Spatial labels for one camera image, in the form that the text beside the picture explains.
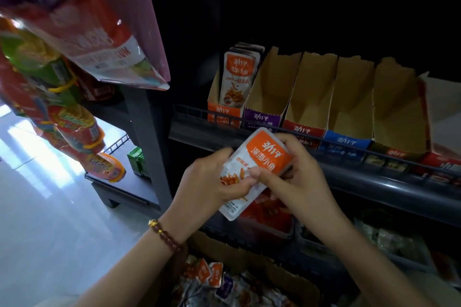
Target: person's right hand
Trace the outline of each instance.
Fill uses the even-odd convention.
[[[293,156],[293,169],[281,179],[270,170],[255,167],[250,176],[275,193],[293,215],[317,238],[329,245],[349,220],[331,194],[317,161],[291,134],[276,134]]]

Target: person's left hand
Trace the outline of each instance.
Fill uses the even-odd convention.
[[[183,243],[227,201],[246,196],[256,180],[246,177],[239,183],[223,185],[219,174],[233,153],[227,147],[197,159],[190,165],[168,210],[159,219],[173,239]]]

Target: open cardboard carton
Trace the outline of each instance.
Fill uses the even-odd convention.
[[[370,150],[395,158],[419,161],[426,153],[426,118],[419,94],[420,80],[412,68],[383,58],[374,81],[374,137]],[[383,165],[383,158],[369,155],[368,163]],[[391,161],[388,167],[404,171],[407,164]]]
[[[270,287],[279,288],[300,307],[319,304],[320,293],[314,284],[275,265],[268,257],[232,248],[199,231],[187,241],[187,246],[188,250],[183,250],[171,258],[138,307],[170,306],[170,293],[182,272],[188,254],[203,257],[208,263],[222,262],[225,268],[233,272],[248,270]]]
[[[374,63],[360,56],[340,57],[325,140],[366,149],[373,140]],[[322,142],[321,150],[362,160],[365,153]]]
[[[430,151],[421,161],[422,164],[455,171],[461,175],[461,83],[431,78],[423,74],[425,83],[425,103],[430,131]],[[419,174],[427,169],[414,168]],[[451,181],[446,174],[435,172],[431,178]],[[455,180],[461,184],[461,178]]]
[[[303,54],[283,123],[285,129],[323,137],[328,126],[337,65],[338,56],[334,54]],[[297,138],[311,147],[319,146],[318,140]]]
[[[208,110],[218,112],[221,114],[233,115],[234,117],[241,118],[245,109],[245,103],[240,108],[228,107],[219,104],[219,70],[214,76],[213,83],[211,84],[210,93],[208,94]],[[208,114],[208,121],[214,122],[214,114]],[[216,122],[218,124],[229,125],[229,118],[217,115]],[[230,126],[239,128],[241,121],[237,119],[230,119]]]
[[[279,55],[273,47],[267,54],[256,75],[246,101],[244,118],[273,126],[280,126],[290,101],[302,53]],[[246,128],[257,129],[248,123]]]

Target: glossy floor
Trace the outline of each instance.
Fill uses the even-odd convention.
[[[106,145],[124,132],[99,121]],[[0,106],[0,306],[81,294],[146,230],[147,218],[107,208],[84,170]]]

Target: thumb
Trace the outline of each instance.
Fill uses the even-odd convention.
[[[254,178],[245,177],[239,183],[221,185],[223,199],[229,201],[245,197],[256,182]]]
[[[264,186],[270,188],[271,191],[276,194],[283,192],[288,185],[279,176],[263,167],[252,167],[249,171],[252,178],[255,178],[258,182],[261,182]]]

